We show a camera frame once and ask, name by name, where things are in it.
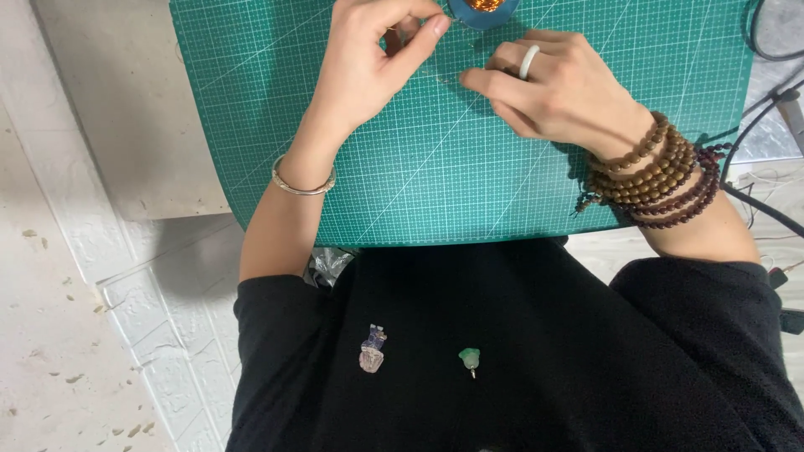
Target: person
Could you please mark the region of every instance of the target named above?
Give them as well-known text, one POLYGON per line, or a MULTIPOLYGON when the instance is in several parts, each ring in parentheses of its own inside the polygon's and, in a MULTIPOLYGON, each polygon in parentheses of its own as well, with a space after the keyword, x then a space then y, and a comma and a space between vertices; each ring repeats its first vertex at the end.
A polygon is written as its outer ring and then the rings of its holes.
MULTIPOLYGON (((449 25, 431 0, 337 0, 276 177, 320 188, 347 136, 449 25)), ((460 81, 520 137, 574 143, 602 162, 658 129, 578 33, 530 30, 460 81)), ((724 194, 687 223, 640 228, 660 257, 608 286, 562 240, 541 239, 366 249, 329 293, 301 278, 323 201, 270 183, 246 231, 227 450, 804 449, 781 302, 724 194)))

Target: green jade pendant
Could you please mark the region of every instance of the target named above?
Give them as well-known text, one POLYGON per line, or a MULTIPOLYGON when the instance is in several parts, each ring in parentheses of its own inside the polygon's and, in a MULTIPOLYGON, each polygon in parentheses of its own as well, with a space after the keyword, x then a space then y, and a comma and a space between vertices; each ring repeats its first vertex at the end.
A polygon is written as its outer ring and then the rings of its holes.
POLYGON ((463 360, 463 365, 472 372, 474 379, 474 369, 480 366, 480 351, 477 348, 464 348, 457 357, 463 360))

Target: black shirt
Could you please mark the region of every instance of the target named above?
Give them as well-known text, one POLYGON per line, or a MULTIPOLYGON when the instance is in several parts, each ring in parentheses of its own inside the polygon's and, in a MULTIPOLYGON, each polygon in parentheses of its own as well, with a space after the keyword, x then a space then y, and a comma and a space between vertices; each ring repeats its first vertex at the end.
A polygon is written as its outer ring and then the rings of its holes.
POLYGON ((780 309, 749 263, 645 259, 607 286, 555 240, 368 249, 331 294, 240 284, 227 450, 804 450, 780 309))

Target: copper wire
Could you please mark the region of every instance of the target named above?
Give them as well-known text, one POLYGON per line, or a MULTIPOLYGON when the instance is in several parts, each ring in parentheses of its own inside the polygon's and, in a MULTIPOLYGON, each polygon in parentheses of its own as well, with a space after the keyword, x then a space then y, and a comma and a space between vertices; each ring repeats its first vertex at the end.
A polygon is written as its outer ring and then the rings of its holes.
POLYGON ((490 13, 499 8, 505 0, 464 0, 467 5, 478 11, 490 13))

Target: blue spool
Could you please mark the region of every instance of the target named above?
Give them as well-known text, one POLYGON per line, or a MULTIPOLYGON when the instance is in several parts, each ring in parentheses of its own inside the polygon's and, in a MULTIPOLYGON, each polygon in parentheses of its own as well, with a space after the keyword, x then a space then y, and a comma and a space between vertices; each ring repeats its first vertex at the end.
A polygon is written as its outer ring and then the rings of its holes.
POLYGON ((519 6, 519 0, 506 0, 496 10, 489 12, 475 10, 464 0, 448 0, 447 3, 456 19, 477 31, 486 31, 503 25, 519 6))

